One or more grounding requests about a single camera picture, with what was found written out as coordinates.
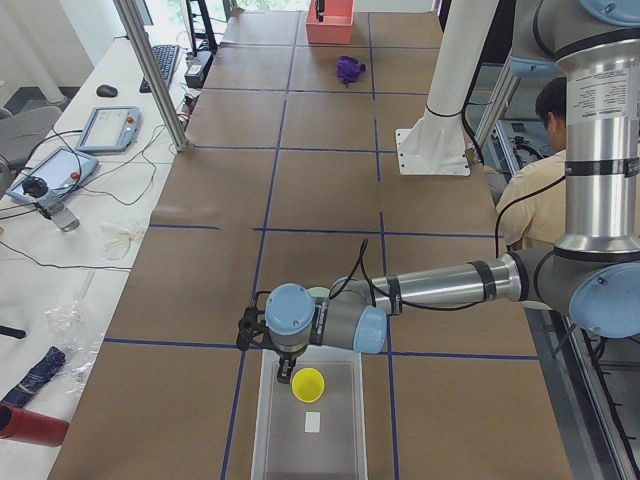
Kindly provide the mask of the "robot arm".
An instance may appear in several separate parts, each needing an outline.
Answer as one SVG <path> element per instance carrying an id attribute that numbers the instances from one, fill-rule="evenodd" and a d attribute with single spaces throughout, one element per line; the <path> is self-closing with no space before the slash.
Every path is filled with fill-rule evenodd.
<path id="1" fill-rule="evenodd" d="M 561 76 L 535 110 L 554 154 L 520 169 L 497 204 L 507 252 L 492 261 L 387 276 L 345 277 L 325 298 L 275 288 L 258 329 L 288 383 L 310 345 L 377 353 L 405 308 L 538 302 L 606 338 L 639 331 L 639 5 L 520 1 L 512 59 L 553 62 Z"/>

